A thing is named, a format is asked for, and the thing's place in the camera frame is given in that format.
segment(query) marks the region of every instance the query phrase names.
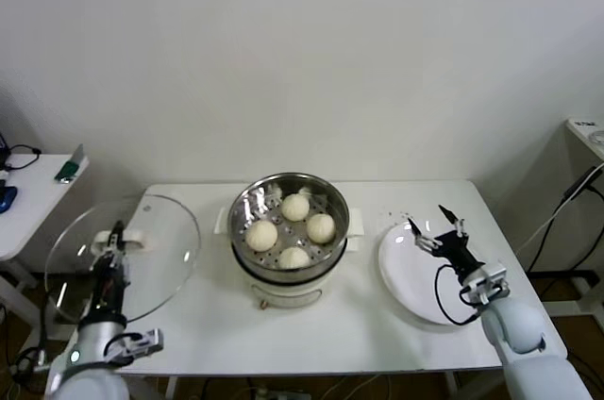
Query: black cable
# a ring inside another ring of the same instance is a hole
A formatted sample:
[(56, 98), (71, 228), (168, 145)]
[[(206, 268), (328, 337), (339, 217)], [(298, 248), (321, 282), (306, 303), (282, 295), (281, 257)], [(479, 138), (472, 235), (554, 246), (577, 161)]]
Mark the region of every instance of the black cable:
[[(562, 199), (560, 201), (560, 203), (556, 206), (556, 209), (554, 209), (554, 212), (552, 213), (552, 215), (556, 214), (556, 211), (558, 211), (560, 209), (560, 207), (562, 205), (564, 205), (565, 200)], [(541, 238), (541, 244), (539, 244), (539, 250), (537, 251), (537, 254), (535, 255), (535, 258), (532, 260), (532, 263), (529, 265), (528, 269), (527, 269), (527, 273), (530, 273), (530, 270), (533, 269), (533, 267), (535, 266), (535, 263), (537, 263), (537, 260), (539, 259), (539, 257), (541, 256), (541, 253), (544, 250), (545, 247), (545, 241), (547, 240), (547, 236), (549, 235), (549, 231), (551, 230), (551, 227), (554, 225), (554, 221), (556, 221), (556, 219), (552, 219), (549, 224), (547, 225), (547, 229), (545, 230), (544, 236)]]
[(596, 379), (600, 383), (599, 390), (602, 392), (602, 390), (604, 389), (604, 379), (602, 379), (602, 377), (598, 374), (597, 370), (594, 367), (592, 367), (585, 359), (581, 358), (577, 353), (574, 353), (574, 352), (572, 352), (572, 351), (569, 350), (568, 351), (568, 356), (570, 356), (572, 358), (575, 358), (581, 364), (583, 364), (585, 367), (587, 367), (587, 369), (592, 373), (593, 376), (596, 377)]
[[(497, 288), (497, 291), (495, 293), (493, 293), (491, 296), (489, 296), (489, 302), (495, 300), (503, 292), (503, 288), (500, 285), (495, 285), (495, 287)], [(484, 304), (473, 303), (463, 297), (466, 293), (468, 293), (468, 291), (469, 291), (469, 289), (467, 287), (465, 289), (460, 290), (460, 293), (459, 293), (460, 301), (462, 301), (466, 306), (470, 306), (471, 308), (483, 307)]]
[(6, 344), (4, 346), (4, 356), (7, 360), (7, 369), (10, 367), (10, 358), (8, 357), (8, 311), (4, 304), (0, 304), (0, 309), (4, 311), (4, 338)]
[(201, 388), (201, 395), (199, 396), (199, 400), (207, 400), (208, 398), (208, 386), (210, 382), (213, 381), (214, 378), (207, 378), (204, 382), (203, 388)]
[[(587, 191), (589, 192), (593, 192), (595, 195), (597, 195), (600, 199), (602, 199), (602, 202), (604, 202), (604, 194), (602, 194), (600, 191), (598, 191), (596, 188), (594, 188), (593, 186), (588, 186)], [(604, 237), (604, 225), (602, 226), (602, 228), (600, 229), (600, 233), (597, 235), (596, 240), (594, 241), (594, 243), (592, 244), (592, 247), (590, 247), (589, 251), (587, 251), (587, 253), (577, 262), (575, 263), (570, 269), (568, 269), (569, 272), (575, 271), (581, 263), (583, 263), (587, 258), (589, 258), (597, 249), (597, 247), (600, 244), (600, 241), (602, 240), (602, 237)], [(550, 282), (550, 284), (545, 287), (545, 289), (541, 292), (541, 294), (539, 295), (540, 298), (543, 298), (544, 295), (549, 292), (549, 290), (554, 286), (554, 284), (556, 284), (556, 282), (558, 282), (559, 279), (554, 279)]]
[(465, 319), (463, 322), (458, 322), (457, 320), (452, 319), (450, 317), (450, 315), (448, 313), (446, 313), (446, 310), (443, 307), (443, 303), (441, 303), (441, 297), (438, 294), (438, 278), (441, 275), (441, 271), (444, 268), (451, 268), (451, 269), (453, 269), (453, 266), (452, 265), (443, 265), (438, 270), (436, 270), (436, 276), (434, 276), (434, 295), (436, 296), (436, 302), (438, 303), (438, 307), (441, 310), (441, 312), (443, 313), (443, 315), (446, 317), (446, 319), (449, 322), (451, 322), (453, 325), (457, 325), (457, 326), (469, 325), (470, 323), (474, 322), (478, 318), (478, 314), (477, 313), (475, 313), (474, 315), (470, 315), (470, 317), (468, 317), (467, 319)]
[(18, 143), (16, 145), (13, 145), (12, 147), (10, 147), (9, 150), (12, 151), (13, 149), (18, 148), (18, 147), (28, 148), (29, 150), (31, 150), (31, 153), (33, 155), (35, 155), (36, 157), (33, 158), (31, 161), (26, 162), (23, 166), (15, 167), (12, 165), (7, 165), (7, 170), (9, 170), (9, 171), (20, 171), (26, 167), (31, 166), (34, 162), (36, 162), (38, 159), (40, 159), (40, 155), (42, 154), (42, 150), (40, 150), (39, 148), (32, 147), (31, 145), (26, 145), (24, 143)]
[(386, 392), (386, 400), (390, 400), (393, 388), (390, 375), (386, 375), (386, 385), (388, 386), (388, 391)]
[(592, 385), (594, 385), (594, 387), (602, 394), (604, 394), (604, 390), (602, 390), (602, 388), (600, 388), (599, 384), (597, 384), (593, 378), (591, 378), (589, 375), (587, 375), (585, 372), (582, 372), (581, 370), (575, 368), (575, 370), (577, 371), (577, 373), (579, 374), (579, 376), (581, 376), (582, 378), (585, 378), (587, 380), (589, 380)]
[[(29, 383), (31, 381), (31, 377), (34, 375), (34, 367), (38, 363), (40, 352), (46, 349), (46, 343), (48, 341), (48, 334), (46, 331), (46, 307), (48, 305), (50, 294), (56, 289), (56, 287), (57, 286), (44, 294), (42, 307), (40, 308), (40, 337), (38, 339), (38, 345), (26, 348), (26, 350), (20, 352), (15, 357), (14, 361), (10, 361), (10, 357), (8, 356), (8, 348), (5, 354), (8, 366), (14, 369), (13, 371), (9, 369), (12, 380), (19, 386), (23, 387), (26, 391), (34, 395), (44, 394), (44, 390), (36, 391), (29, 386)], [(8, 340), (8, 323), (6, 327), (6, 337)]]
[(4, 391), (0, 394), (0, 398), (6, 398), (8, 391), (10, 391), (10, 386), (12, 386), (12, 385), (9, 384), (8, 387), (6, 389), (4, 389)]
[[(587, 191), (593, 192), (600, 199), (602, 199), (602, 202), (604, 202), (604, 195), (602, 195), (602, 193), (600, 191), (598, 191), (596, 188), (594, 188), (593, 186), (588, 187)], [(575, 263), (573, 265), (573, 267), (569, 271), (576, 270), (581, 263), (583, 263), (588, 257), (590, 257), (594, 253), (594, 251), (597, 249), (597, 246), (599, 245), (600, 241), (602, 240), (602, 236), (604, 236), (604, 225), (602, 226), (602, 229), (600, 230), (600, 233), (597, 235), (596, 241), (594, 242), (594, 244), (592, 245), (592, 247), (590, 248), (590, 250), (587, 252), (587, 254), (585, 254), (581, 258), (581, 260), (579, 260), (577, 263)]]
[[(103, 349), (103, 356), (107, 355), (107, 353), (109, 352), (109, 348), (114, 343), (116, 343), (117, 341), (120, 341), (121, 339), (125, 339), (125, 338), (130, 338), (133, 341), (139, 341), (140, 339), (143, 338), (143, 335), (138, 332), (123, 332), (121, 334), (117, 334), (117, 335), (113, 336), (111, 339), (109, 339), (109, 342), (107, 342), (105, 344), (105, 348)], [(134, 357), (129, 356), (126, 358), (122, 358), (119, 361), (117, 361), (117, 360), (112, 361), (109, 363), (109, 365), (111, 365), (113, 367), (126, 367), (127, 365), (130, 365), (132, 362), (134, 362)]]
[(254, 400), (254, 397), (256, 396), (254, 394), (254, 385), (252, 384), (252, 378), (250, 378), (249, 376), (245, 379), (245, 381), (247, 382), (247, 387), (249, 388), (249, 400)]

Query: desk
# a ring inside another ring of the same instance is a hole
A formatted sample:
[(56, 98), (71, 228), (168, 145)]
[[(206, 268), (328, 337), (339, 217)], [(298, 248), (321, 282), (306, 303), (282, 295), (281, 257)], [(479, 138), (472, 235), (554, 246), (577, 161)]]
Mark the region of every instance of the desk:
[[(463, 328), (424, 322), (394, 300), (379, 275), (379, 242), (396, 219), (400, 224), (401, 212), (434, 216), (440, 203), (466, 219), (482, 261), (499, 260), (507, 267), (512, 296), (543, 313), (547, 340), (566, 356), (556, 328), (469, 181), (336, 183), (348, 205), (362, 212), (361, 249), (344, 255), (318, 302), (287, 310), (259, 310), (227, 237), (213, 234), (220, 208), (228, 207), (245, 186), (156, 185), (147, 190), (173, 197), (195, 214), (202, 250), (185, 287), (128, 326), (129, 331), (159, 327), (164, 350), (125, 367), (123, 374), (308, 375), (499, 367), (479, 320)], [(126, 295), (145, 292), (133, 284)]]
[[(19, 255), (57, 203), (71, 189), (74, 181), (61, 184), (54, 180), (70, 155), (41, 155), (31, 166), (10, 173), (7, 184), (19, 190), (10, 209), (0, 214), (0, 261), (3, 268), (20, 281), (17, 288), (0, 277), (0, 302), (14, 311), (33, 328), (40, 320), (38, 308), (21, 294), (25, 286), (35, 286), (35, 279), (12, 258)], [(32, 160), (31, 155), (12, 155), (8, 162), (15, 166)], [(88, 160), (80, 165), (78, 175), (86, 169)]]
[[(604, 161), (604, 145), (593, 143), (589, 134), (594, 131), (604, 131), (604, 118), (599, 119), (568, 119), (566, 126), (579, 141), (584, 143), (601, 161)], [(581, 277), (571, 279), (581, 298), (577, 301), (545, 301), (544, 306), (550, 317), (576, 317), (590, 315), (604, 332), (604, 281), (600, 280), (591, 287)]]

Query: white wall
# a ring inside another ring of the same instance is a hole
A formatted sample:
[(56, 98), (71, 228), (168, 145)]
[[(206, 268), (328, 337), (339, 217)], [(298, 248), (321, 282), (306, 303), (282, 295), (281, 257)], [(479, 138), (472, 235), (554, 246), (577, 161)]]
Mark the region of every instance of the white wall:
[[(97, 197), (281, 170), (467, 177), (516, 244), (584, 167), (562, 121), (604, 114), (604, 0), (0, 0), (0, 12), (0, 124), (51, 152), (84, 142)], [(543, 267), (570, 263), (582, 231)]]

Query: blue object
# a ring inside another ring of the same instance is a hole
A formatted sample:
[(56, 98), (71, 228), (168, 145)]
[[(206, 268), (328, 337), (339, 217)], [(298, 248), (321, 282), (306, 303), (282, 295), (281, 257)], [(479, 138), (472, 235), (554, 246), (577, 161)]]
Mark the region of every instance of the blue object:
[(14, 186), (5, 186), (2, 190), (0, 190), (0, 214), (10, 208), (17, 196), (17, 188)]

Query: white plate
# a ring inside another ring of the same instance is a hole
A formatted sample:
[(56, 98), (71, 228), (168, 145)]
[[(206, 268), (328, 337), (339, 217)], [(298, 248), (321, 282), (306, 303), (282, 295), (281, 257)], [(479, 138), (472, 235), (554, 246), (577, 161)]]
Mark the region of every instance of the white plate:
[[(432, 228), (426, 233), (438, 236), (450, 229)], [(435, 258), (419, 249), (414, 243), (409, 223), (397, 225), (388, 232), (379, 246), (378, 260), (388, 290), (405, 308), (438, 325), (453, 325), (439, 309), (434, 295), (436, 270), (448, 264), (448, 260)], [(471, 307), (460, 301), (461, 286), (452, 269), (441, 271), (438, 286), (443, 307), (451, 318), (463, 321), (474, 313)]]

